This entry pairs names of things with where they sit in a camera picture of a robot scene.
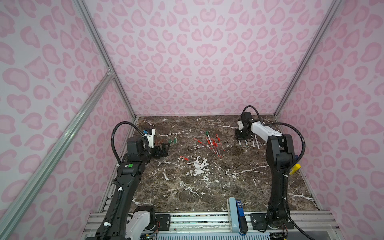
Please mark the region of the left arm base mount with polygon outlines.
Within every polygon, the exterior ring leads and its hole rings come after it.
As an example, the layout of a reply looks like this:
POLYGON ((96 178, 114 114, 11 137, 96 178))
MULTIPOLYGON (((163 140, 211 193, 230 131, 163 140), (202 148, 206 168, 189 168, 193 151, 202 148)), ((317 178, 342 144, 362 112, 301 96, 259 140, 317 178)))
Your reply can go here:
POLYGON ((127 221, 126 233, 133 230, 169 231, 170 225, 170 214, 156 214, 153 206, 139 206, 134 210, 131 219, 127 221))

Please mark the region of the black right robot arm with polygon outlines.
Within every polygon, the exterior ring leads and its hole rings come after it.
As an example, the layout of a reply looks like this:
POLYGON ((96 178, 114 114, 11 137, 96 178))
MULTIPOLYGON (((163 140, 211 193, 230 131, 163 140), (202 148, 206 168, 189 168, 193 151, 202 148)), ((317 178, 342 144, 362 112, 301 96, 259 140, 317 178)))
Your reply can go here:
POLYGON ((279 229, 292 222, 288 204, 288 180, 289 175, 296 171, 296 167, 305 153, 306 142, 302 133, 288 123, 265 122, 259 111, 248 105, 238 119, 235 138, 239 143, 252 143, 254 146, 259 145, 258 140, 266 143, 265 157, 272 178, 271 196, 264 219, 254 223, 256 229, 263 233, 267 229, 279 229), (287 127, 298 135, 302 144, 299 155, 295 154, 292 136, 274 130, 273 126, 287 127))

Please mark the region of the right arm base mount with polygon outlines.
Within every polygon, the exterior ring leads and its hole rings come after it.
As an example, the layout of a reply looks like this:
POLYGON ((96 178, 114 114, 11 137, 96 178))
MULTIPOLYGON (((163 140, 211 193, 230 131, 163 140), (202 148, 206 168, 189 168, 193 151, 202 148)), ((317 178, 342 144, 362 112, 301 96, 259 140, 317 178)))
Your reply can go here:
POLYGON ((293 230, 295 227, 289 219, 268 220, 266 213, 250 214, 253 230, 265 233, 267 230, 293 230))

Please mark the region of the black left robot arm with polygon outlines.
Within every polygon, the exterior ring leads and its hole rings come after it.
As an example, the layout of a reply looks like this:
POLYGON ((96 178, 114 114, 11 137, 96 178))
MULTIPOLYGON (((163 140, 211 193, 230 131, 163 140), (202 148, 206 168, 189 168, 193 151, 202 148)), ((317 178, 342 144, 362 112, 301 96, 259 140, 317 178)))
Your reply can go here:
POLYGON ((165 158, 169 143, 155 145, 154 129, 140 130, 131 122, 118 123, 111 135, 111 147, 118 163, 117 175, 112 181, 116 187, 108 211, 97 229, 93 240, 152 240, 159 230, 155 209, 144 205, 129 213, 135 192, 141 182, 147 164, 152 159, 165 158), (127 139, 127 152, 120 157, 116 151, 115 134, 122 125, 133 127, 138 136, 127 139))

